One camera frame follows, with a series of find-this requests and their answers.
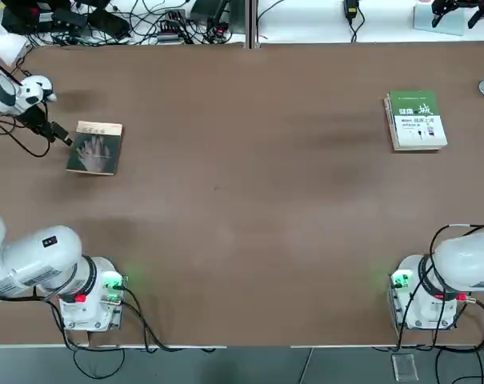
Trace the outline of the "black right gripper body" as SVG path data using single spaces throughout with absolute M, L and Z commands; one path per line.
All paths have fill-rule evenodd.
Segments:
M 445 0 L 436 1 L 436 10 L 456 10 L 457 8 L 475 8 L 477 6 L 484 6 L 484 1 L 481 0 Z

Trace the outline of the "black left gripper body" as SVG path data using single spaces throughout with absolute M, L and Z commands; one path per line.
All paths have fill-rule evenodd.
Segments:
M 36 135 L 42 136 L 46 140 L 54 140 L 46 102 L 42 104 L 42 107 L 39 105 L 31 106 L 19 115 L 19 121 Z

